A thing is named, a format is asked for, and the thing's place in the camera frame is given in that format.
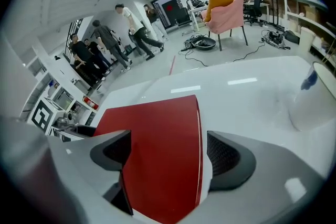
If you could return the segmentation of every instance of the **white floor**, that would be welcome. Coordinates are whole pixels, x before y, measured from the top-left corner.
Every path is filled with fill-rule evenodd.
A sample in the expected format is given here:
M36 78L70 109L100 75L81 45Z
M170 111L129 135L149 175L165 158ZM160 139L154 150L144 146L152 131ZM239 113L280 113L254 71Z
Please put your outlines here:
M229 36L230 31L220 35L223 50L219 50L217 35L212 34L211 37L217 41L217 45L210 51L200 51L194 49L194 52L187 56L188 58L196 58L202 61L207 66L220 65L227 62L232 62L235 59L243 58L248 53L255 51L260 45L261 32L263 30L274 30L271 27L264 28L259 25L245 25L244 26L246 37L249 46L246 46L242 29L235 28L232 31L232 37ZM193 69L206 68L200 62L195 60L186 60L184 55L179 55L179 51L184 48L183 42L195 33L182 36L182 32L188 30L183 28L169 34L170 40L165 43L163 52L158 52L155 58L145 61L142 56L135 56L133 52L130 58L133 60L131 70L125 74L120 74L121 65L118 65L112 74L107 76L105 82L102 83L101 94L94 94L93 100L102 103L105 97L112 91L128 87L137 83L158 79L164 76L187 72ZM208 34L206 27L202 27L200 34ZM298 45L292 45L291 50L281 50L272 47L269 44L259 48L259 50L246 57L246 60L278 57L278 56L291 56L297 55ZM306 57L308 62L318 60L313 55Z

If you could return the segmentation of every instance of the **blue object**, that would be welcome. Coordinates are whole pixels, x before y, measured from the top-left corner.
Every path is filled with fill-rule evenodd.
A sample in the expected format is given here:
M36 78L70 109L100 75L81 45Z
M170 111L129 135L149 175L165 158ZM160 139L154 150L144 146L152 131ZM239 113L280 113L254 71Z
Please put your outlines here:
M314 70L313 73L303 81L301 85L301 90L309 90L310 87L316 84L316 82L317 82L317 73Z

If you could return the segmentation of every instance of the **pink chair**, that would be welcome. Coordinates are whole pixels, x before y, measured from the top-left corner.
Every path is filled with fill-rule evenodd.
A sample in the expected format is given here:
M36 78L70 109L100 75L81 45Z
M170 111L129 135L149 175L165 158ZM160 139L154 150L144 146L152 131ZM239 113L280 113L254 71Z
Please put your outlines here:
M230 30L230 37L232 29L241 26L243 29L246 45L248 42L244 31L244 0L233 0L233 2L226 7L217 7L211 10L211 21L205 23L210 32L218 34L219 49L222 50L222 43L220 34ZM202 17L206 17L206 10L202 12Z

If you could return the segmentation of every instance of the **red panel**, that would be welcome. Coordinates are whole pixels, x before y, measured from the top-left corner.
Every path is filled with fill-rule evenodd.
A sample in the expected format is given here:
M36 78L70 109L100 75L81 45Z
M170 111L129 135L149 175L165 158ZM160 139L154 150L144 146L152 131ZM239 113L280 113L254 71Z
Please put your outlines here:
M196 96L106 110L95 135L132 131L123 169L133 209L177 223L200 203L202 134Z

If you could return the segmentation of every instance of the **man in white shirt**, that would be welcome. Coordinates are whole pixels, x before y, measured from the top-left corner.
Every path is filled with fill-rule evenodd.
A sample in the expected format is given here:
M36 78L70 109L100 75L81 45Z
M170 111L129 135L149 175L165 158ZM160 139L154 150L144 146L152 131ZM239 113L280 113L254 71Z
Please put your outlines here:
M117 4L115 6L115 10L117 11L117 13L122 14L124 17L127 18L129 28L131 30L132 35L134 36L134 39L135 39L136 43L148 55L148 58L146 58L146 61L154 58L154 54L145 45L144 42L146 42L149 45L152 45L154 47L160 48L160 52L163 52L163 50L164 50L163 43L158 42L154 39L150 39L146 36L145 27L142 25L142 23L139 21L139 19L137 17L135 17L135 15L130 11L129 8L124 7L124 4Z

